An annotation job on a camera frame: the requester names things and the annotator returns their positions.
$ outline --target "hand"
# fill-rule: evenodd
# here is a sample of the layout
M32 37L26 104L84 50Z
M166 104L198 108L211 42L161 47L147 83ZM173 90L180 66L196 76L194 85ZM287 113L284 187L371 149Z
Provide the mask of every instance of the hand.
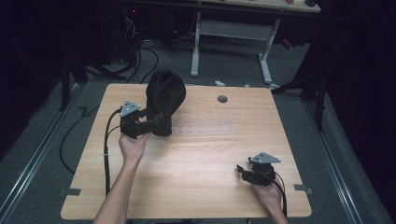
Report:
M271 183L266 187L252 184L251 187L256 191L260 203L266 211L268 211L268 209L281 209L280 202L282 199L282 193L274 183Z
M275 182L279 184L279 180L277 178L275 179ZM282 211L282 193L274 183L271 183L266 187L252 184L251 187L253 187L262 207L274 223L289 223Z
M140 162L149 137L150 133L142 134L138 139L133 139L124 133L120 135L119 144L124 163L129 161Z

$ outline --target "black clamp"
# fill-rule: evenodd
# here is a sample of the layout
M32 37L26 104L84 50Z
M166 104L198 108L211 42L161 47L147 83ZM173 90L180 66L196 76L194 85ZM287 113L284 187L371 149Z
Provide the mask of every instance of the black clamp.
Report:
M251 184L262 186L268 186L273 183L276 178L276 173L271 163L280 162L280 159L261 152L253 158L249 157L248 162L251 164L252 172L246 171L241 166L236 165L243 180Z
M131 138L150 133L158 129L158 123L163 120L163 115L141 122L139 119L147 115L147 109L139 110L140 105L126 100L120 112L120 131Z

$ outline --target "black cable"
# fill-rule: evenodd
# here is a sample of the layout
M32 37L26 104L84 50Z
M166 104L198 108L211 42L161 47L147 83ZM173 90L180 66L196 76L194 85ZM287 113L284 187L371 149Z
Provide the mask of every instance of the black cable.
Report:
M189 39L186 38L186 39L183 39L183 40L175 41L174 44L179 45L181 47L190 47L190 46L195 44L195 40L190 40L190 38ZM188 41L190 43L189 44L180 44L179 42L181 42L181 41Z
M134 64L135 64L135 60L134 60L134 56L132 56L131 60L129 61L129 63L125 67L121 68L120 70L114 71L112 73L116 74L116 75L119 75L121 73L127 72L127 71L131 70L134 67ZM94 76L104 76L105 75L104 73L93 71L89 67L85 67L85 71L87 73L91 74L91 75L94 75Z
M108 135L110 135L114 130L118 129L119 127L120 127L120 125L117 127L114 127L112 130L110 130L110 132L108 132Z
M108 119L107 126L106 126L105 145L104 145L104 151L103 151L103 158L104 158L104 162L105 162L106 195L110 192L110 168L108 166L108 146L107 146L108 135L110 134L110 132L108 131L108 129L110 127L110 123L111 123L111 120L113 119L113 117L120 112L121 112L121 109L114 111L111 114L110 118Z
M134 72L133 72L133 73L129 76L129 78L126 80L126 83L128 83L128 82L131 80L131 78L137 74L137 70L140 68L140 64L142 63L142 52L141 52L141 50L140 50L140 45L139 45L138 52L139 52L139 62L138 62L138 64L137 64L137 67L136 67L136 69L134 70Z
M224 41L225 43L233 44L233 45L237 45L237 46L246 46L246 45L254 44L254 43L258 42L258 40L253 40L253 39L250 39L250 40L248 40L248 41L245 42L245 43L237 43L237 42L230 41L230 40L227 40L227 39L223 39L223 41Z
M125 77L121 77L118 74L104 68L101 64L99 63L95 63L90 61L89 59L81 56L81 55L77 55L77 54L73 54L70 53L73 57L75 57L77 60L81 61L84 64L88 64L89 66L93 67L94 69L98 70L99 72L103 73L104 75L114 78L114 79L125 79Z
M67 136L72 132L72 130L78 125L83 119L87 118L93 111L97 110L99 108L99 105L96 106L94 109L90 110L87 114L84 114L80 119L78 119L70 128L67 130L66 134L64 135L64 138L62 139L61 145L59 146L59 158L61 159L62 164L64 165L64 168L66 168L67 171L69 171L72 175L74 175L76 172L73 171L64 161L64 155L63 155L63 148L64 148L64 142L67 138Z
M285 189L285 183L283 182L283 179L282 179L282 176L280 176L280 174L278 174L277 172L274 172L276 175L277 175L277 177L279 177L279 179L282 181L282 187L283 187L283 190L286 190Z
M142 80L140 80L140 84L142 84L142 83L145 81L145 78L146 78L152 71L154 71L154 69L155 69L155 68L157 67L157 65L158 65L158 61L160 60L159 57L158 57L158 54L157 54L156 52L152 51L151 49L145 49L145 50L148 50L148 51L150 51L151 53L153 53L153 54L155 55L157 61L155 62L154 67L153 67L149 72L147 72L147 73L143 76Z
M223 45L223 41L222 41L222 39L221 39L221 40L218 41L218 42L219 42L219 44L218 44L217 46L215 46L214 48L205 48L205 47L203 47L201 44L200 44L199 46L200 46L200 48L202 48L202 49L208 49L208 50L218 49L219 47L221 47L221 46Z
M134 75L134 78L132 78L132 83L134 83L135 78L137 78L137 83L140 83L140 78L138 74Z
M288 217L288 205L287 205L287 200L286 200L286 192L284 189L282 189L278 183L276 183L275 180L273 180L273 183L279 188L280 192L282 193L282 199L283 199L283 215L285 217Z

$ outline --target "cable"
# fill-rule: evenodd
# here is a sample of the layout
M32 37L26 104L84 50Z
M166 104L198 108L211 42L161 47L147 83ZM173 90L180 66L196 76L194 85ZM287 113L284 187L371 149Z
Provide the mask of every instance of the cable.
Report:
M148 50L148 51L150 51L151 53L153 53L153 54L155 55L157 61L155 62L154 67L153 67L149 72L147 72L147 73L143 76L142 80L140 80L140 84L142 84L142 83L145 81L145 78L146 78L152 71L154 71L154 69L155 69L155 68L157 67L157 65L158 65L158 61L160 60L159 57L158 57L158 54L157 54L156 52L152 51L151 49L146 49L146 50Z
M68 172L70 172L72 175L74 175L76 172L73 171L64 161L64 155L63 155L63 148L64 148L64 142L67 138L67 136L71 133L71 131L76 127L76 125L79 124L80 121L82 121L83 119L87 118L88 116L91 115L91 113L95 110L97 110L99 108L99 105L96 106L94 109L90 110L87 114L83 115L80 119L78 119L70 128L69 130L67 130L66 134L64 135L64 138L62 139L61 145L59 146L59 158L61 159L62 164L64 165L64 168L66 168L66 170Z
M279 177L279 179L282 181L282 187L283 187L283 190L285 191L286 189L285 189L285 182L283 182L283 179L282 179L282 176L280 176L280 174L278 174L277 172L275 172L274 171L274 173L277 175L277 177Z
M244 79L241 79L241 78L239 78L239 77L236 77L236 79L238 79L239 81L245 83L245 87L250 87L250 86L248 85L248 83L247 83Z
M283 215L285 215L285 217L288 217L288 205L287 205L287 200L286 200L286 192L285 190L279 186L278 183L276 183L275 180L273 180L273 183L279 188L280 192L282 193L282 199L283 199Z
M258 40L254 40L254 39L250 39L250 40L248 40L245 43L237 43L237 42L233 42L233 41L230 41L230 40L227 40L227 39L224 39L223 41L225 43L234 44L234 45L237 45L237 46L245 46L245 45L254 44L254 43L258 42Z
M174 39L174 42L176 42L176 41L178 41L178 40L189 39L189 38L195 36L195 35L191 35L191 36L188 36L188 35L191 33L192 27L194 27L195 18L196 18L196 17L197 17L197 13L195 12L195 13L194 13L194 17L192 18L192 23L191 23L191 26L190 26L189 31L188 31L183 37L181 37L181 38L179 38L179 39Z
M215 46L214 48L205 48L201 44L199 46L202 49L208 49L208 50L218 49L219 47L221 47L223 45L223 38L220 41L218 41L218 40L212 41L212 43L214 43L214 42L219 42L219 44L217 46Z
M110 118L108 119L107 126L106 126L105 145L104 145L104 149L103 149L103 158L104 158L104 162L105 162L106 195L110 192L110 168L108 166L108 146L107 146L107 140L108 140L108 136L109 136L110 132L108 131L108 129L110 127L110 123L111 123L111 120L113 119L113 117L120 112L121 112L121 109L114 111L111 114Z
M131 52L134 50L134 44L133 44L134 43L134 35L137 34L137 33L136 33L136 26L134 25L134 22L132 20L128 19L128 18L125 18L125 20L129 22L129 26L126 28L126 32L127 33L125 33L125 32L123 33L125 38L126 38L126 45L127 45L127 55L126 55L126 57L128 58L129 55L131 54ZM130 31L131 27L133 27L133 30L132 30L131 37L129 38L128 37L128 35L129 35L128 32ZM132 53L129 63L125 67L121 68L120 70L114 71L114 72L109 71L108 69L105 69L103 66L101 67L100 64L89 63L89 65L91 65L96 70L99 69L98 70L99 72L93 71L93 70L91 70L91 68L85 67L85 71L87 73L95 75L95 76L107 75L107 76L110 76L110 77L114 78L114 76L119 75L119 74L124 73L124 72L127 72L127 71L131 70L135 66L135 56L134 56L134 53Z
M131 80L131 78L132 78L134 75L136 75L137 70L140 68L140 64L142 63L142 53L141 53L141 50L140 50L140 44L139 44L138 53L139 53L139 62L138 62L138 64L137 64L137 67L135 68L134 72L129 76L129 78L126 80L126 83L128 83L128 82Z
M189 44L180 44L179 42L181 42L181 41L189 41L190 43ZM189 47L189 46L192 46L195 44L195 40L189 40L188 38L186 38L184 40L178 40L177 42L175 42L175 44L178 46L181 46L181 47Z
M114 130L118 129L119 127L120 127L120 125L117 127L114 127L112 130L110 130L110 132L108 132L108 135L110 135Z
M136 74L135 76L134 76L134 78L137 78L137 82L136 83L140 83L140 78L139 78L139 75L138 74Z

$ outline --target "wire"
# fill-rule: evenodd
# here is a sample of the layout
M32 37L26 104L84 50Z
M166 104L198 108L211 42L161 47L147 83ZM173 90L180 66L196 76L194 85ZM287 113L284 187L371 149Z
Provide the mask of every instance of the wire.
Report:
M286 191L286 189L285 189L285 182L283 182L282 176L280 176L280 174L278 174L278 173L275 172L275 171L274 171L274 173L275 173L275 174L277 175L277 177L279 177L279 179L282 181L283 190Z
M94 109L90 110L87 114L83 115L80 119L78 119L70 128L67 130L66 134L64 135L64 138L62 139L61 145L59 146L59 158L61 159L62 165L68 172L70 172L72 175L74 175L76 172L72 170L64 161L64 155L63 155L63 148L64 148L64 142L67 138L67 136L72 132L72 130L78 125L83 119L87 118L88 116L91 115L91 113L99 108L99 105L96 106Z
M110 118L107 121L107 126L106 126L106 132L105 132L105 143L104 143L104 149L103 149L103 158L104 158L104 162L105 162L105 179L106 179L106 195L110 192L110 168L108 165L108 146L107 146L107 140L108 140L108 136L110 135L110 132L108 131L109 127L110 127L110 123L111 120L113 119L113 117L120 113L121 109L118 109L116 111L114 111Z
M283 215L285 215L285 217L288 217L288 205L287 205L287 200L286 200L286 192L285 190L279 186L278 183L276 183L275 180L272 181L280 190L280 192L282 193L282 199L283 199Z
M258 42L258 40L254 40L254 39L250 39L250 40L248 40L245 43L237 43L237 42L230 41L230 40L227 40L227 39L224 39L223 41L225 43L234 44L234 45L237 45L237 46L245 46L245 45L254 44L254 43Z
M140 80L140 84L142 84L142 83L145 81L145 78L146 78L152 71L154 71L154 69L157 67L158 61L159 61L159 57L158 57L158 54L157 54L156 52L152 51L151 49L146 49L146 50L148 50L148 51L150 51L151 53L153 53L154 56L156 57L157 61L155 62L154 67L152 67L152 69L151 69L149 72L147 72L147 73L143 76L142 80Z
M239 77L236 77L236 79L238 79L239 81L245 83L245 86L248 86L248 83L247 83L244 79L241 79L241 78L239 78Z
M119 127L120 127L120 125L117 127L114 127L112 130L110 130L110 132L108 132L108 135L110 135L114 130L118 129Z
M218 49L219 47L221 47L221 46L223 45L223 41L222 41L222 40L223 40L223 39L221 39L220 41L218 41L218 40L212 41L212 43L214 43L214 42L219 42L219 44L218 44L217 46L215 46L214 48L205 48L205 47L202 46L201 44L200 44L199 46L200 46L200 48L202 48L202 49L209 49L209 50Z
M189 41L190 43L189 44L180 44L181 41ZM179 40L179 41L175 42L175 44L178 45L178 46L181 46L181 47L189 47L189 46L192 46L192 45L195 44L195 40L189 40L189 39L186 38L184 40Z
M140 44L139 44L139 48L138 48L138 53L139 53L139 62L137 64L137 67L134 69L134 71L132 72L132 74L129 76L129 78L126 80L126 83L128 83L131 78L135 75L137 75L137 70L140 68L140 64L142 63L142 52L140 50Z
M130 22L128 28L126 29L127 32L129 31L129 29L131 29L131 26L134 27L134 29L132 30L132 36L131 36L131 41L133 41L133 40L134 40L134 32L136 31L136 27L134 26L134 22L131 21L129 18L125 18L125 20L127 20L128 22Z
M140 78L139 78L139 75L138 74L136 74L135 76L134 76L134 78L137 78L137 83L140 83Z
M181 37L179 39L175 39L174 42L179 41L179 40L184 40L184 39L190 39L191 37L195 36L195 35L190 35L190 36L188 36L188 35L191 33L192 27L194 27L196 17L197 17L197 13L195 12L194 17L192 18L192 22L191 22L189 31L185 35L183 35L183 37Z
M128 63L125 67L121 68L120 70L117 70L117 71L114 71L114 72L111 72L111 71L110 71L110 72L111 72L112 74L114 74L114 75L119 75L119 74L124 73L124 72L126 72L126 71L128 71L128 70L131 70L131 69L134 67L134 64L135 64L135 59L134 59L134 55L133 55L133 56L131 57L129 63ZM87 73L91 74L91 75L94 75L94 76L103 76L103 75L104 75L104 73L93 71L93 70L91 70L91 68L89 68L89 67L85 67L85 71L86 71Z

